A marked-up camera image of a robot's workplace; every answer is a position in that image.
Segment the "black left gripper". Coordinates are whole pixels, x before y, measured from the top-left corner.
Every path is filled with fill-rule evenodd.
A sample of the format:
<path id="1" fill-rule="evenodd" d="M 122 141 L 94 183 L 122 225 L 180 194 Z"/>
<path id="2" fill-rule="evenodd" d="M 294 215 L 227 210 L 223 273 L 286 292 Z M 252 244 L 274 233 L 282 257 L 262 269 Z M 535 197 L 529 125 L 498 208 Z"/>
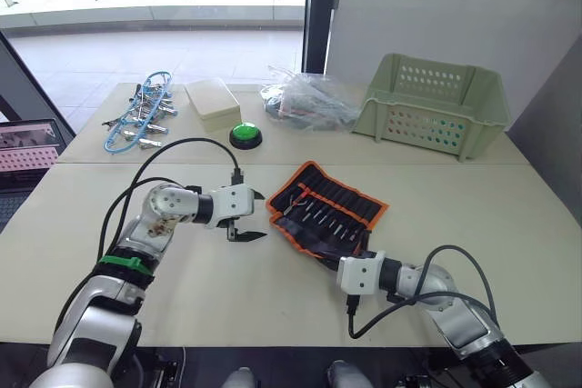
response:
<path id="1" fill-rule="evenodd" d="M 266 198 L 257 190 L 253 191 L 255 200 L 265 200 Z M 230 242 L 247 243 L 266 236 L 265 233 L 257 231 L 245 231 L 239 233 L 236 228 L 236 219 L 228 218 L 218 222 L 217 228 L 226 229 L 226 239 Z"/>

